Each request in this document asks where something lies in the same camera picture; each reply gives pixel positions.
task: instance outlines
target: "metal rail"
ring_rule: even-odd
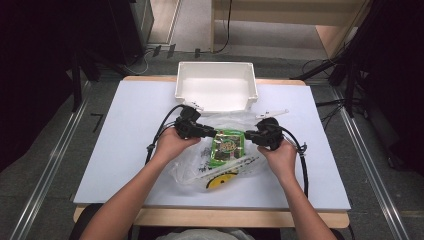
[[[341,92],[336,88],[333,88],[333,94],[335,99],[343,98]],[[365,142],[362,139],[355,119],[350,118],[345,109],[341,110],[341,115],[346,128],[349,131],[350,137],[352,138],[353,144],[355,145],[356,151],[358,152],[359,159],[362,162],[371,187],[374,190],[374,193],[380,204],[381,210],[383,211],[389,228],[392,231],[394,239],[409,239],[406,229],[402,223],[400,214],[395,204],[393,203],[393,200],[390,197],[376,166],[374,165],[373,159],[367,149],[367,146],[365,145]]]
[[[77,128],[78,123],[81,120],[81,116],[84,113],[90,90],[91,84],[87,81],[83,89],[83,96],[85,97],[81,103],[81,106],[75,113],[72,113],[56,147],[50,153],[49,162],[47,163],[47,166],[44,169],[44,172],[41,175],[37,186],[35,187],[30,198],[25,204],[21,217],[19,218],[19,221],[16,224],[12,235],[10,236],[11,240],[25,239],[27,237],[28,232],[31,229],[32,223],[34,222],[34,219],[37,216],[38,211],[40,210],[41,204],[43,203],[43,200],[47,195],[49,187],[53,182],[54,176],[57,170],[59,169],[63,155],[65,154],[69,142],[71,141],[72,136],[75,132],[75,129]]]

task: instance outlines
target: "white tabletop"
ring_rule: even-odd
[[[317,210],[350,209],[328,140],[323,131],[309,87],[259,84],[258,101],[251,111],[288,109],[276,117],[299,142],[306,142],[309,199]],[[107,201],[144,165],[146,147],[152,142],[160,123],[177,105],[175,82],[121,81],[87,166],[75,203]],[[170,116],[173,121],[179,115]],[[300,161],[296,176],[303,186]],[[198,191],[175,182],[162,172],[146,206],[181,208],[287,209],[284,193],[271,170],[236,177],[212,191]]]

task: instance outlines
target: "cable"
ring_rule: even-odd
[[[305,151],[306,151],[306,144],[303,146],[300,146],[299,142],[297,141],[297,139],[294,137],[294,135],[287,129],[279,126],[283,132],[286,132],[288,135],[290,135],[290,137],[293,139],[293,141],[296,144],[296,148],[297,148],[297,152],[299,153],[300,156],[300,163],[302,165],[302,172],[303,172],[303,192],[305,193],[305,196],[308,197],[308,193],[309,193],[309,179],[308,179],[308,169],[306,167],[306,160],[305,160]]]
[[[146,56],[147,56],[147,54],[149,54],[149,53],[151,53],[151,52],[154,52],[154,51],[148,51],[148,52],[146,52],[145,54],[144,54],[144,56],[143,56],[143,60],[144,60],[144,62],[146,63],[146,68],[142,71],[142,72],[134,72],[133,70],[131,70],[131,69],[129,69],[127,66],[123,66],[125,69],[127,69],[128,71],[130,71],[131,73],[133,73],[133,74],[135,74],[136,76],[140,76],[140,75],[142,75],[143,73],[145,73],[147,70],[149,70],[149,63],[147,62],[147,60],[146,60]]]
[[[225,52],[221,52],[221,53],[215,53],[215,52],[211,52],[211,51],[200,51],[198,53],[201,53],[201,54],[211,54],[211,55],[224,55],[224,54],[227,54],[229,52],[230,52],[230,50],[225,51]],[[193,53],[196,53],[196,52],[180,52],[180,51],[174,51],[174,55],[178,55],[178,54],[193,54]]]
[[[354,101],[353,102],[354,105],[362,105],[362,99],[353,98],[352,100]],[[329,101],[329,102],[318,102],[318,103],[315,103],[315,106],[316,107],[322,107],[322,106],[333,105],[333,104],[344,104],[345,101],[348,101],[348,99],[341,98],[341,99],[337,99],[337,100],[333,100],[333,101]]]
[[[340,57],[340,55],[341,54],[343,54],[344,53],[344,51],[347,49],[347,47],[349,46],[349,44],[350,44],[350,42],[351,42],[351,40],[350,41],[348,41],[347,43],[343,43],[343,48],[340,48],[337,52],[336,52],[336,54],[335,54],[335,56],[333,57],[333,58],[328,58],[328,59],[313,59],[313,60],[309,60],[309,61],[307,61],[306,63],[304,63],[303,64],[303,66],[302,66],[302,75],[301,76],[297,76],[297,77],[291,77],[290,79],[302,79],[302,80],[306,80],[306,79],[309,79],[309,78],[312,78],[313,76],[315,76],[316,74],[318,74],[318,73],[320,73],[320,72],[324,72],[328,77],[330,77],[330,74],[328,74],[325,70],[327,69],[327,68],[330,68],[330,67],[333,67],[333,66],[338,66],[338,65],[346,65],[346,64],[344,64],[344,63],[337,63],[337,62],[334,62],[334,60],[335,59],[337,59],[337,60],[339,60],[338,58]],[[305,67],[306,67],[306,65],[307,64],[309,64],[309,63],[311,63],[311,62],[313,62],[313,61],[318,61],[318,60],[322,60],[322,63],[321,63],[321,65],[320,66],[322,66],[322,65],[324,65],[324,64],[327,64],[327,62],[329,62],[331,65],[328,65],[328,66],[326,66],[326,68],[324,69],[324,70],[320,70],[320,72],[314,72],[314,74],[312,75],[312,76],[310,76],[310,77],[308,77],[308,78],[306,78],[305,77],[305,79],[303,78],[304,77],[304,75],[305,74],[307,74],[307,73],[305,73]],[[317,68],[319,68],[320,66],[318,66],[318,67],[315,67],[313,70],[311,70],[311,71],[316,71],[316,69]]]
[[[330,114],[328,114],[324,120],[321,120],[321,122],[324,122],[325,119],[328,118],[327,123],[324,126],[324,131],[327,130],[327,126],[330,123],[331,119],[343,108],[343,105],[337,106]]]
[[[156,144],[157,140],[159,139],[160,135],[162,135],[163,131],[165,131],[167,128],[172,126],[171,124],[167,124],[166,128],[164,128],[166,120],[168,120],[169,116],[175,111],[175,109],[177,109],[179,107],[184,107],[184,105],[179,104],[179,105],[173,107],[171,109],[171,111],[169,111],[168,114],[166,115],[166,117],[163,119],[155,137],[153,138],[152,143],[147,147],[147,157],[146,157],[145,165],[150,161],[150,158],[152,157],[153,149],[155,149],[155,147],[156,147],[155,144]]]
[[[352,225],[347,226],[349,228],[350,236],[352,237],[352,240],[355,240],[355,234],[353,233]]]
[[[222,10],[222,16],[224,16],[224,14],[225,14],[224,8],[221,8],[221,10]],[[224,27],[224,30],[227,31],[227,27],[225,26],[225,20],[224,20],[224,18],[222,18],[222,27]]]
[[[219,49],[218,51],[213,51],[214,54],[222,52],[230,41],[230,21],[231,21],[231,6],[233,5],[233,0],[230,0],[230,8],[228,9],[228,20],[227,20],[227,41],[225,42],[224,46]]]
[[[146,50],[155,50],[154,48],[146,48]],[[128,67],[131,67],[131,66],[133,66],[136,62],[138,62],[138,60],[140,60],[140,57],[141,56],[144,56],[144,55],[141,55],[141,54],[139,54],[139,55],[137,55],[137,57],[135,57],[135,59],[134,59],[134,61],[128,66]]]

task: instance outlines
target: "clear plastic bag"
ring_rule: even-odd
[[[257,120],[253,113],[219,113],[199,123],[217,129],[218,134],[215,138],[202,138],[172,161],[170,174],[178,183],[209,189],[233,177],[261,171],[266,163],[265,157],[255,144],[244,139],[243,134],[246,130],[256,129]]]

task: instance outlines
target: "wooden table edge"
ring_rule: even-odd
[[[177,76],[127,76],[123,79],[124,81],[162,81],[162,82],[175,82]],[[256,78],[257,84],[280,84],[280,85],[297,85],[306,86],[302,80],[292,79],[265,79]]]
[[[75,222],[84,208],[84,205],[77,206],[74,212]],[[318,214],[330,228],[346,228],[349,225],[349,216],[346,211],[318,212]],[[240,228],[294,227],[293,218],[289,211],[182,208],[142,208],[134,221],[134,225]]]

